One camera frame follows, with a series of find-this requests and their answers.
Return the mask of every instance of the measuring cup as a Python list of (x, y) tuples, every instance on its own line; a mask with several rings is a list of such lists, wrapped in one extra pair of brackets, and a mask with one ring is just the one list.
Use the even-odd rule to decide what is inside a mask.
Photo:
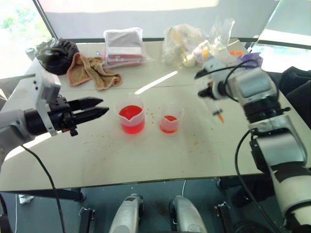
[(145, 126), (144, 104), (138, 95), (128, 94), (114, 106), (126, 133), (139, 133)]
[(160, 129), (165, 133), (176, 132), (184, 113), (184, 108), (175, 103), (165, 104), (162, 107)]

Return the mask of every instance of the plastic wrap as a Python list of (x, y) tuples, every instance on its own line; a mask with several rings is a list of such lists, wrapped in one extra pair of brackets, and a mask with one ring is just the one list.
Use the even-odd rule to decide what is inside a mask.
[(209, 32), (209, 52), (225, 64), (236, 61), (236, 57), (232, 56), (227, 49), (234, 23), (235, 21), (232, 18), (226, 18), (222, 23), (220, 18), (216, 17), (215, 23)]
[(104, 31), (104, 67), (135, 66), (152, 61), (142, 41), (141, 28)]
[[(193, 67), (197, 64), (193, 52), (205, 40), (206, 35), (202, 30), (188, 24), (167, 28), (164, 32), (162, 59), (167, 64), (176, 67)], [(207, 58), (208, 48), (204, 53)], [(196, 54), (203, 56), (198, 49)]]

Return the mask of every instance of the tabletop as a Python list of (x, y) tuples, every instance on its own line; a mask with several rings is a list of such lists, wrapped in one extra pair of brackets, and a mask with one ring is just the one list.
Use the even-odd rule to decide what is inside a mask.
[[(123, 76), (124, 82), (120, 86), (97, 91), (89, 81), (70, 87), (65, 77), (60, 77), (61, 94), (67, 100), (98, 97), (104, 99), (99, 106), (108, 106), (110, 110), (99, 119), (78, 125), (78, 136), (60, 133), (49, 137), (45, 134), (45, 141), (31, 148), (49, 170), (56, 188), (236, 175), (234, 151), (248, 125), (240, 105), (221, 100), (225, 119), (225, 123), (221, 123), (197, 97), (193, 77), (199, 67), (176, 69), (166, 66), (160, 60), (161, 43), (146, 42), (145, 45), (154, 61), (140, 67), (115, 69)], [(239, 42), (235, 46), (242, 49)], [(94, 56), (103, 44), (78, 47), (85, 56)], [(146, 117), (143, 131), (135, 135), (124, 133), (113, 111), (114, 103), (175, 70), (176, 75), (140, 94)], [(33, 107), (27, 88), (29, 83), (31, 78), (20, 81), (3, 111), (12, 107)], [(172, 101), (185, 108), (185, 116), (178, 132), (169, 135), (159, 129), (159, 117), (162, 104)], [(282, 94), (280, 103), (282, 107), (291, 107)], [(310, 167), (311, 131), (293, 108), (288, 115), (306, 146), (307, 166)], [(239, 165), (242, 174), (259, 173), (247, 140), (240, 150)], [(50, 188), (44, 171), (27, 152), (3, 163), (1, 191)]]

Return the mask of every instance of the floor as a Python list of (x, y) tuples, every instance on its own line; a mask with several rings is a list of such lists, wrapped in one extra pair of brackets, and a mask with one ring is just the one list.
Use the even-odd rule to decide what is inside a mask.
[[(237, 188), (219, 190), (216, 187), (217, 179), (188, 180), (185, 185), (184, 196), (192, 201), (200, 212), (209, 233), (220, 233), (221, 225), (213, 207), (224, 200), (231, 206), (230, 213), (233, 223), (243, 220), (254, 220), (266, 225), (254, 204), (243, 208), (232, 206), (230, 196)], [(125, 197), (132, 193), (142, 194), (144, 198), (144, 214), (139, 226), (140, 233), (151, 230), (170, 230), (168, 212), (169, 201), (176, 195), (181, 195), (183, 181), (154, 182), (125, 184), (105, 187), (83, 188), (87, 198), (78, 203), (61, 200), (61, 205), (68, 233), (79, 231), (81, 207), (90, 207), (96, 210), (95, 221), (91, 224), (91, 233), (107, 233), (114, 214)], [(15, 230), (15, 195), (2, 193), (8, 208), (11, 228)], [(261, 202), (271, 219), (282, 227), (282, 216), (275, 197)], [(61, 226), (56, 208), (56, 201), (49, 198), (35, 197), (30, 203), (20, 205), (17, 203), (17, 233), (60, 233)]]

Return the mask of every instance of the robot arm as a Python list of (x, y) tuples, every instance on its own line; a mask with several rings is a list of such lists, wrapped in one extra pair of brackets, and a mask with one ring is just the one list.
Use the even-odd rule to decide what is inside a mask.
[(78, 134), (77, 125), (104, 115), (109, 108), (95, 107), (98, 98), (67, 101), (59, 95), (60, 82), (56, 75), (38, 70), (31, 84), (36, 109), (0, 112), (0, 166), (5, 156), (15, 147), (32, 141), (35, 136), (49, 132), (70, 131)]
[[(224, 67), (215, 59), (205, 63), (205, 70)], [(252, 134), (250, 146), (257, 168), (271, 175), (276, 198), (286, 226), (293, 232), (311, 229), (311, 174), (305, 167), (306, 150), (288, 115), (278, 102), (278, 90), (260, 67), (237, 70), (225, 82), (229, 71), (207, 77), (207, 88), (198, 95), (213, 100), (236, 98), (243, 107)]]

